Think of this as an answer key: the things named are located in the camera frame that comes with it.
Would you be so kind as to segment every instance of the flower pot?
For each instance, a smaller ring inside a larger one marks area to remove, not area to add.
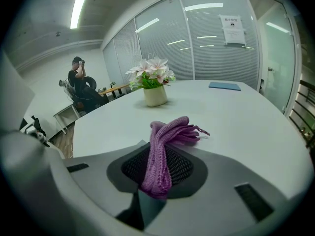
[[[148,107],[155,107],[167,102],[164,86],[151,89],[143,89],[144,99]]]

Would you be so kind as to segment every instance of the ceiling light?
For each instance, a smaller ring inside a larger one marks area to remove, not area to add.
[[[176,43],[183,42],[183,41],[185,41],[185,40],[178,40],[178,41],[175,41],[175,42],[172,42],[172,43],[168,43],[168,45],[176,44]]]
[[[197,4],[197,5],[185,7],[185,11],[204,9],[204,8],[219,8],[219,7],[223,7],[222,2],[203,3],[203,4]]]
[[[203,36],[203,37],[197,37],[197,38],[207,38],[207,37],[217,37],[217,36]]]
[[[281,31],[283,31],[283,32],[285,32],[285,33],[288,33],[288,32],[289,32],[288,30],[286,30],[286,29],[284,29],[284,28],[282,28],[282,27],[280,27],[280,26],[277,26],[277,25],[275,25],[275,24],[273,24],[273,23],[270,23],[270,22],[266,23],[266,25],[271,26],[271,27],[273,27],[273,28],[276,28],[276,29],[278,29],[278,30],[281,30]]]
[[[136,30],[136,32],[140,32],[140,31],[142,31],[143,29],[145,29],[146,27],[149,27],[150,25],[152,25],[152,24],[154,24],[154,23],[156,23],[156,22],[158,22],[158,21],[159,21],[159,19],[158,19],[158,18],[155,18],[155,19],[149,21],[148,23],[146,23],[144,26],[141,26],[138,30]]]
[[[75,0],[71,17],[70,29],[77,28],[83,3],[84,0]]]

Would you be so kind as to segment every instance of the black railing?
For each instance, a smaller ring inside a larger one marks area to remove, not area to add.
[[[315,86],[306,82],[306,81],[302,81],[300,80],[300,84],[307,87],[308,89],[308,93],[307,95],[305,95],[304,93],[301,92],[297,92],[299,95],[303,96],[306,99],[306,102],[308,102],[310,105],[312,105],[313,107],[315,106],[315,99],[314,99],[314,95],[315,95]],[[301,133],[301,135],[303,136],[304,140],[306,141],[306,147],[307,148],[314,148],[315,147],[315,130],[312,129],[312,125],[308,123],[302,116],[301,113],[299,113],[296,110],[296,106],[299,105],[302,109],[304,109],[311,117],[313,120],[315,120],[315,116],[311,113],[311,111],[309,109],[307,109],[301,102],[298,102],[297,100],[295,101],[295,105],[292,109],[292,111],[302,120],[302,122],[308,127],[309,131],[306,131],[305,128],[301,128],[296,121],[289,116],[289,119],[292,121],[292,123],[297,127],[297,129],[299,130],[299,132]]]

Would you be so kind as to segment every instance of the purple cloth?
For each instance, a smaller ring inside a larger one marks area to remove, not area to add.
[[[165,124],[160,121],[153,121],[150,136],[150,154],[147,171],[141,185],[141,190],[153,198],[166,199],[167,192],[172,187],[172,179],[168,170],[165,152],[165,143],[185,144],[186,142],[196,143],[200,140],[199,133],[210,135],[207,131],[198,126],[188,125],[187,116],[179,117]]]

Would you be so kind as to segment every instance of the black hair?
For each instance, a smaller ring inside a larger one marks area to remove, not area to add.
[[[79,63],[81,60],[82,60],[82,59],[77,56],[77,57],[75,57],[75,58],[73,59],[72,64],[73,64],[73,63]]]

